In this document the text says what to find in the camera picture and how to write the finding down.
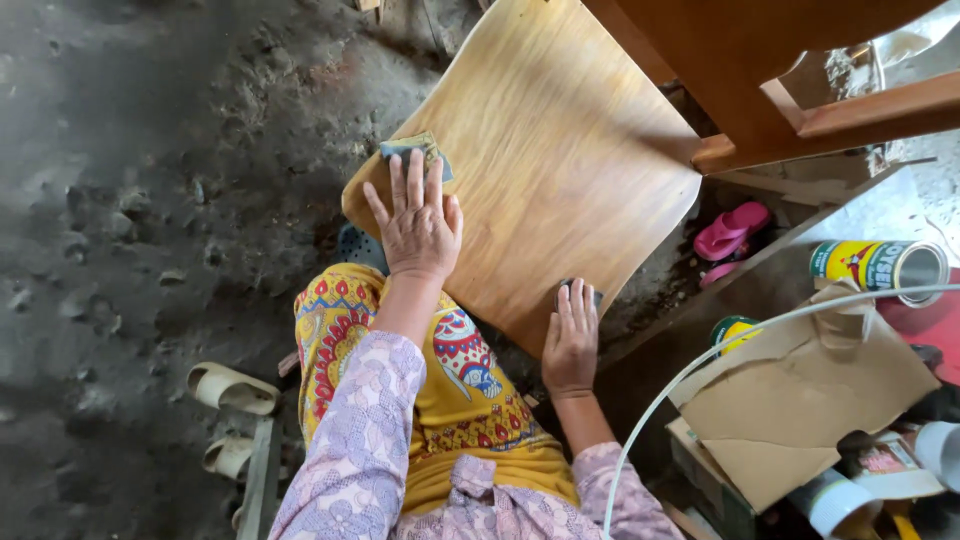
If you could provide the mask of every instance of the yellow patterned skirt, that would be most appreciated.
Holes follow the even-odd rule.
[[[347,369],[349,351],[369,331],[389,286],[373,268],[344,262],[327,268],[297,297],[300,427],[307,445]],[[426,382],[414,405],[403,512],[429,511],[446,500],[460,454],[495,461],[494,483],[579,505],[560,443],[540,428],[473,321],[446,293],[430,329],[422,347]]]

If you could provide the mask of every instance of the dusty ground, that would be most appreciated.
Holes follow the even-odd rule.
[[[455,48],[479,9],[437,4]],[[443,72],[421,3],[391,6],[378,27],[348,0],[0,4],[0,539],[231,535],[236,488],[200,458],[250,419],[183,380],[201,360],[276,380],[343,185]],[[944,167],[932,208],[956,199]],[[695,292],[689,232],[628,283],[605,344]]]

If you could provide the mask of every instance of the lavender sleeve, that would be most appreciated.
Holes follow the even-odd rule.
[[[601,527],[621,450],[623,447],[618,443],[601,443],[580,452],[573,460],[580,511]],[[684,538],[663,513],[660,502],[640,482],[640,476],[629,461],[624,464],[617,481],[610,535],[616,540]]]
[[[403,336],[373,331],[344,361],[270,540],[386,538],[400,514],[423,354]]]

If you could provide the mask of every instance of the pink floral shirt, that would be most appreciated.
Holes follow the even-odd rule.
[[[276,515],[279,539],[566,539],[602,536],[607,493],[620,445],[589,448],[573,462],[581,507],[529,488],[494,485],[496,464],[461,455],[444,505],[400,515],[414,399],[426,377],[420,349],[400,335],[373,331],[351,353],[306,461]],[[682,540],[633,466],[616,490],[617,540]]]

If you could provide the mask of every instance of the pink flip-flop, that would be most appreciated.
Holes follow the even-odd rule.
[[[706,260],[720,260],[736,251],[753,233],[770,223],[770,210],[755,202],[744,203],[731,212],[724,212],[700,231],[693,240],[693,250]]]
[[[717,266],[716,268],[710,268],[710,271],[707,272],[707,273],[700,279],[700,288],[702,288],[702,289],[707,288],[707,285],[710,285],[711,283],[719,280],[720,278],[723,278],[723,277],[726,276],[727,274],[730,274],[730,272],[732,272],[733,270],[736,270],[736,267],[739,266],[739,265],[741,265],[741,264],[743,264],[743,261],[742,261],[742,260],[737,260],[737,261],[734,261],[734,262],[728,262],[728,263],[726,263],[726,264],[721,264],[721,265]]]

